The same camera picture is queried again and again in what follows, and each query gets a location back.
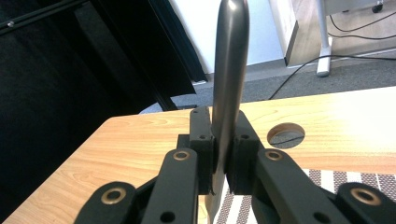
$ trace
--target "desk leg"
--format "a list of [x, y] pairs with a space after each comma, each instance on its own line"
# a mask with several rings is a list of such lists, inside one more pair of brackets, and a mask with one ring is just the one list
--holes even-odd
[[[321, 49], [320, 56], [332, 54], [332, 38], [327, 35], [326, 11], [324, 8], [324, 0], [317, 0], [318, 20], [320, 26]], [[326, 77], [330, 74], [331, 58], [322, 58], [318, 62], [318, 77]]]

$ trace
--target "placemat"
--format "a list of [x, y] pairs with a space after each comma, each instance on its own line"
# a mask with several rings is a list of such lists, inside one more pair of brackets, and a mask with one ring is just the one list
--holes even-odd
[[[338, 187], [346, 182], [360, 182], [384, 192], [396, 202], [396, 175], [366, 174], [356, 172], [338, 172], [327, 170], [303, 169], [309, 178], [318, 186], [335, 193]], [[250, 196], [235, 196], [230, 194], [227, 181], [224, 183], [220, 210], [215, 217], [215, 223], [257, 223], [250, 206]]]

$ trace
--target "wood grain surface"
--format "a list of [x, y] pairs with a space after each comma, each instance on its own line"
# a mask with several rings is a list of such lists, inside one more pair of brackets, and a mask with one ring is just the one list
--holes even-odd
[[[286, 151], [302, 168], [396, 174], [396, 87], [242, 104], [266, 147], [280, 123], [303, 127], [304, 141]], [[190, 110], [107, 120], [5, 223], [73, 223], [99, 187], [139, 187], [189, 132]], [[205, 223], [200, 205], [199, 222]]]

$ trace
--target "gray carpet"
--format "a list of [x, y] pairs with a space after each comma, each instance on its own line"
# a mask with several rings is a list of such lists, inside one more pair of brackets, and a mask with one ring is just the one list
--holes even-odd
[[[246, 82], [242, 103], [268, 100], [287, 77], [269, 77]], [[372, 61], [338, 67], [335, 64], [328, 77], [317, 77], [315, 71], [305, 72], [303, 68], [280, 89], [274, 99], [389, 86], [396, 86], [396, 62]], [[212, 105], [213, 88], [196, 91], [196, 95], [178, 96], [173, 100], [176, 105]], [[141, 113], [160, 111], [161, 108], [155, 104]]]

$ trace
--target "shiny metal object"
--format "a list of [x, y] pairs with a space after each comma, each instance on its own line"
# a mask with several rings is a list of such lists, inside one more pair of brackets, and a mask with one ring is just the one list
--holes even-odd
[[205, 198], [213, 223], [219, 210], [231, 150], [235, 123], [239, 113], [248, 57], [249, 16], [247, 0], [222, 0], [219, 7], [216, 39], [212, 133], [216, 138], [214, 195]]

